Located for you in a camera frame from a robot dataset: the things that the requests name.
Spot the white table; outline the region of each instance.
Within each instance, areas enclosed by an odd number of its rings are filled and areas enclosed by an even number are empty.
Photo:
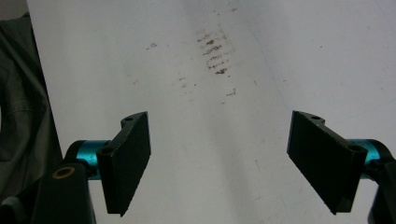
[[[124,218],[90,183],[98,223],[366,223],[376,183],[332,215],[286,153],[290,116],[396,154],[395,1],[28,4],[64,153],[148,111],[148,169]]]

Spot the dark fabric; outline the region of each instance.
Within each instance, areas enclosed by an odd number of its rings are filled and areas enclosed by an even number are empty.
[[[0,201],[62,159],[30,16],[0,21]]]

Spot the dark green cloth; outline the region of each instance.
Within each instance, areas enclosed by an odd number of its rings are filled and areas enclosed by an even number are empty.
[[[62,159],[28,14],[0,21],[0,201]]]

